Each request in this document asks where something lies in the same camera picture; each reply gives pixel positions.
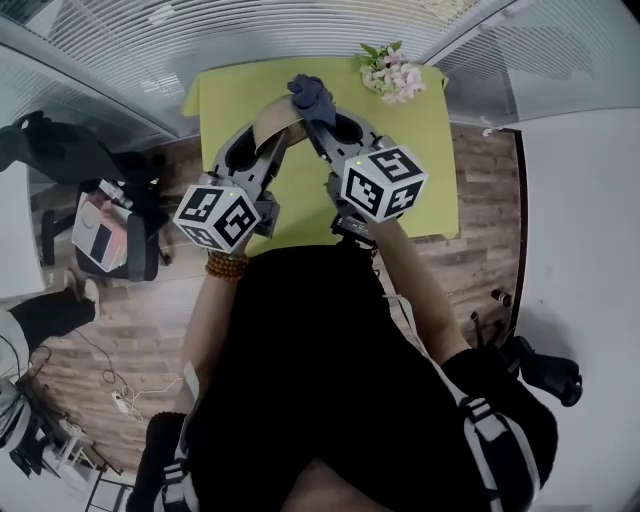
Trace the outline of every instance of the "person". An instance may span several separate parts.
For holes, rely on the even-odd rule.
[[[399,223],[369,228],[424,348],[463,392],[521,426],[546,482],[553,415],[467,344]],[[246,265],[210,254],[182,349],[198,401],[184,385],[174,410],[149,422],[128,511],[154,510],[189,412],[184,469],[202,511],[280,510],[314,459],[389,510],[493,510],[456,403],[392,320],[369,251],[342,241]]]
[[[62,337],[100,317],[100,294],[86,279],[83,295],[74,273],[64,272],[64,290],[0,310],[0,378],[14,380],[29,369],[29,357],[52,336]]]

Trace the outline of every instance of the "dark gray cloth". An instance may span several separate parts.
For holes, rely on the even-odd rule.
[[[307,121],[323,121],[336,125],[336,107],[333,95],[316,76],[296,75],[287,84],[293,93],[292,103],[298,113]]]

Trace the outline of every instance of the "black pants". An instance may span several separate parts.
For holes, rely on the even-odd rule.
[[[22,327],[33,352],[51,336],[65,336],[94,319],[95,305],[89,299],[78,300],[71,288],[40,295],[10,309]]]
[[[315,457],[394,511],[489,509],[456,404],[382,294],[364,251],[309,247],[252,260],[188,431],[201,510],[280,510]],[[443,369],[520,423],[546,480],[551,414],[475,350]]]

